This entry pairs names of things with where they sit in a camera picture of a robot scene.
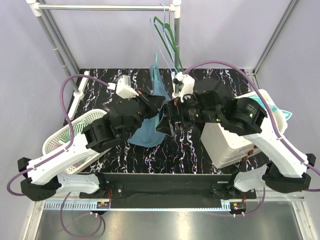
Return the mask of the teal tank top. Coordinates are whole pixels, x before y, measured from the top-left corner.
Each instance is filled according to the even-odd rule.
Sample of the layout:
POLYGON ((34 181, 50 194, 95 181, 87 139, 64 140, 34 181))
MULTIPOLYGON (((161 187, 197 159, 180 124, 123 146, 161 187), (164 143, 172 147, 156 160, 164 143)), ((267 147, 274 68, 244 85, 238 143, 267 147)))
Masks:
MULTIPOLYGON (((149 69, 149 73, 152 81, 151 67, 149 69)), ((167 93, 159 68, 158 68, 158 76, 160 78, 160 84, 161 84, 161 96, 164 96, 165 101, 168 102, 171 100, 171 98, 167 93)), ((153 148, 161 144, 165 138, 165 134, 156 131, 156 127, 161 119, 162 119, 162 112, 158 113, 155 117, 151 119, 145 119, 141 127, 136 130, 134 135, 131 138, 129 138, 127 142, 130 144, 145 147, 145 148, 153 148)))

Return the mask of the teal plastic hanger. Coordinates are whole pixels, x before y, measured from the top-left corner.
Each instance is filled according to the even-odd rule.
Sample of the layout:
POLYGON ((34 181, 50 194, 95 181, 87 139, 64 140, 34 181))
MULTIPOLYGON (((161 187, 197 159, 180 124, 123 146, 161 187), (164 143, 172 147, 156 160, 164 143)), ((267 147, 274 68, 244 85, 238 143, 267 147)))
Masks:
POLYGON ((155 63, 150 68, 151 80, 152 80, 152 89, 153 95, 160 96, 161 95, 161 82, 159 77, 159 69, 158 69, 158 54, 154 54, 155 63))

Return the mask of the light blue wire hanger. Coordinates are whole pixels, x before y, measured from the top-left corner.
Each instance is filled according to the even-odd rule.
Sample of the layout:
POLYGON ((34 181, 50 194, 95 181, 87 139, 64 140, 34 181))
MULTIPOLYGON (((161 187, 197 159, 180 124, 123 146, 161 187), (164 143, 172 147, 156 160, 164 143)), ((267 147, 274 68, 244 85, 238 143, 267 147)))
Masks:
POLYGON ((150 25, 153 28, 151 30, 157 49, 162 56, 162 59, 171 73, 177 73, 181 70, 180 59, 175 54, 178 51, 178 47, 175 46, 174 33, 171 28, 171 24, 167 21, 167 14, 170 15, 170 9, 166 9, 163 3, 159 4, 160 11, 163 12, 163 18, 154 16, 149 19, 150 25))

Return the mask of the green velvet hanger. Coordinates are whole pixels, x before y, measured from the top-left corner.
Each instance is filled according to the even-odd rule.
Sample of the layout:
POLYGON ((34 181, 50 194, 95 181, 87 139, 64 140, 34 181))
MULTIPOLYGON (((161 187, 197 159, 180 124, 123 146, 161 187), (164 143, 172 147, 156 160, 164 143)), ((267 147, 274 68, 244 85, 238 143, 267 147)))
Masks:
POLYGON ((150 23, 157 32, 170 60, 172 61, 172 68, 177 72, 183 72, 185 69, 180 58, 175 35, 171 28, 171 24, 167 21, 167 13, 170 13, 170 8, 164 6, 162 3, 160 6, 160 10, 163 11, 163 20, 160 20, 159 17, 154 16, 150 23))

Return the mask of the green striped tank top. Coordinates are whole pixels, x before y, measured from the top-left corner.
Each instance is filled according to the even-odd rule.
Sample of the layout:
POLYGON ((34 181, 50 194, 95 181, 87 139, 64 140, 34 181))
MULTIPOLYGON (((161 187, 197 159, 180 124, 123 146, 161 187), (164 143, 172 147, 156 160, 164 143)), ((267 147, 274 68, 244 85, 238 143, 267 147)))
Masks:
MULTIPOLYGON (((86 122, 80 122, 73 126, 73 132, 74 136, 81 133, 83 131, 83 128, 86 127, 88 124, 86 122)), ((60 137, 59 141, 62 141, 64 143, 68 143, 71 140, 72 133, 71 129, 68 128, 60 137)))

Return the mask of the pink tank top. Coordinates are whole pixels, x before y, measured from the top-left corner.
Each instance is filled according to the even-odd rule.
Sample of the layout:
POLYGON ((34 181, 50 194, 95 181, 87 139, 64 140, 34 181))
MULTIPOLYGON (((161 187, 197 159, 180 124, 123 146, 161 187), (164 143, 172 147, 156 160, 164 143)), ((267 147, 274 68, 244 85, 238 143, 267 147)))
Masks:
MULTIPOLYGON (((59 148, 59 147, 61 147, 62 145, 64 145, 65 143, 64 142, 62 142, 61 140, 57 143, 57 145, 56 145, 56 148, 59 148)), ((76 162, 75 164, 73 164, 72 166, 73 166, 73 168, 78 168, 78 167, 80 167, 83 163, 85 163, 86 162, 86 159, 82 159, 82 160, 79 160, 78 162, 76 162)))

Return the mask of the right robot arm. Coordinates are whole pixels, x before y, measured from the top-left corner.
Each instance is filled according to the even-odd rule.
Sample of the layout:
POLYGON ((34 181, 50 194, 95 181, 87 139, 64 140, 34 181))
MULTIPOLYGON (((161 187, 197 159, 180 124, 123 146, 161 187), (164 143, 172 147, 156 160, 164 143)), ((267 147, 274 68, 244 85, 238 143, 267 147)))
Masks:
POLYGON ((279 125, 269 110, 265 101, 259 104, 248 96, 235 98, 221 81, 205 78, 163 106, 163 117, 156 129, 173 136, 178 127, 204 124, 201 141, 208 153, 216 146, 211 139, 215 134, 209 127, 218 125, 257 146, 270 163, 236 173, 227 185, 232 198, 265 187, 284 194, 307 191, 311 183, 308 164, 315 156, 298 151, 285 136, 279 135, 279 125))

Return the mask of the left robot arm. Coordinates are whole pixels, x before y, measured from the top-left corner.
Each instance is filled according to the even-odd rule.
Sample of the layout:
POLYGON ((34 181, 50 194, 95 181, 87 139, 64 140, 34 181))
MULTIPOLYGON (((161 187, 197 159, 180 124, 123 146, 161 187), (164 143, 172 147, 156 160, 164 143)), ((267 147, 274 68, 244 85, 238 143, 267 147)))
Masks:
POLYGON ((21 192, 32 201, 46 200, 57 193, 84 193, 103 198, 108 193, 104 176, 96 174, 67 174, 65 169, 80 160, 109 151, 131 138, 145 119, 155 117, 166 98, 142 91, 126 98, 103 117, 85 126, 81 133, 66 144, 37 159, 18 160, 24 175, 21 192))

